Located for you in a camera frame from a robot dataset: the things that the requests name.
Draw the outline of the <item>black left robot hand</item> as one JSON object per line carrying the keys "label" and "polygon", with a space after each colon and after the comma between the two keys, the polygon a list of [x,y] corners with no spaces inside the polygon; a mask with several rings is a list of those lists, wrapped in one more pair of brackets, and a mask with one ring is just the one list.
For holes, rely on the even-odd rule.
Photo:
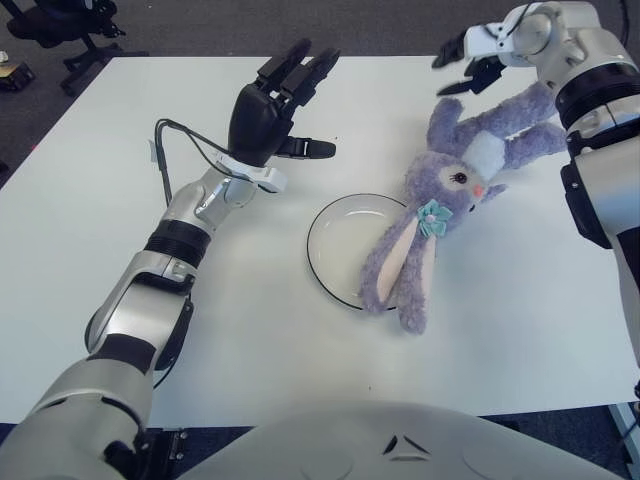
{"label": "black left robot hand", "polygon": [[328,48],[305,61],[312,42],[303,38],[271,57],[257,78],[240,91],[231,115],[228,150],[237,161],[263,167],[271,157],[328,159],[336,145],[290,134],[296,109],[316,94],[316,87],[336,65],[340,51]]}

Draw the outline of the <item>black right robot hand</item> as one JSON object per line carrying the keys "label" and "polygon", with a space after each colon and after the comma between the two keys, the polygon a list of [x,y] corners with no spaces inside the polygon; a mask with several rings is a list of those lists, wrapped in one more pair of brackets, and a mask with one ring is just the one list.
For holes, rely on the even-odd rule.
{"label": "black right robot hand", "polygon": [[[466,32],[445,42],[433,60],[431,67],[441,69],[445,66],[464,59],[464,39]],[[457,95],[465,92],[479,94],[498,80],[506,68],[497,56],[489,56],[472,60],[464,71],[465,80],[443,87],[437,92],[438,96]]]}

